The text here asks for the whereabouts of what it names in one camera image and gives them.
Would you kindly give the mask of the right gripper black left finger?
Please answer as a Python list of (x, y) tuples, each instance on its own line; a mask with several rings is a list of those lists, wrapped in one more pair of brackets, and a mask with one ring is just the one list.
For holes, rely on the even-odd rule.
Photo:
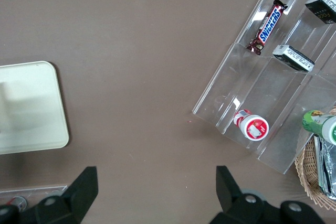
[(1, 205), (1, 223), (81, 223), (97, 195), (97, 168), (88, 166), (61, 194), (51, 193), (25, 211)]

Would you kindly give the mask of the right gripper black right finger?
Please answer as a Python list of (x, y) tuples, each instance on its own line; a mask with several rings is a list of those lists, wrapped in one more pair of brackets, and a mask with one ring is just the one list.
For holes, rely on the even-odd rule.
[(216, 167), (216, 193), (222, 211), (211, 223), (324, 223), (307, 204), (287, 200), (274, 207), (253, 193), (244, 193), (227, 166)]

